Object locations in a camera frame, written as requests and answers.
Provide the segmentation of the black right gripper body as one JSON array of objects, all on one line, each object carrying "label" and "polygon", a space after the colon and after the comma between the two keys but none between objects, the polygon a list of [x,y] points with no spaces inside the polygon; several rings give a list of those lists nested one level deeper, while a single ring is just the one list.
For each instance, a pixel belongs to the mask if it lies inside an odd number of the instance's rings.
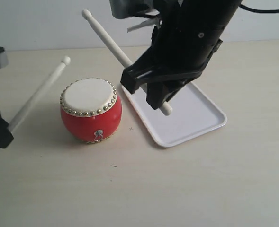
[{"label": "black right gripper body", "polygon": [[222,43],[222,24],[203,23],[155,27],[151,47],[143,57],[148,66],[164,64],[173,69],[198,69],[201,74]]}]

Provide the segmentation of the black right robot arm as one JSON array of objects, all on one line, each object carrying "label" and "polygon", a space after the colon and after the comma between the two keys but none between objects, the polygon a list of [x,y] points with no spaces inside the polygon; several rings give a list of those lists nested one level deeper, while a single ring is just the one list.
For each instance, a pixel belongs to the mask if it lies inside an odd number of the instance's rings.
[{"label": "black right robot arm", "polygon": [[130,94],[147,85],[147,103],[158,109],[185,85],[201,76],[222,43],[221,34],[240,0],[156,1],[162,24],[152,33],[151,46],[129,67],[121,84]]}]

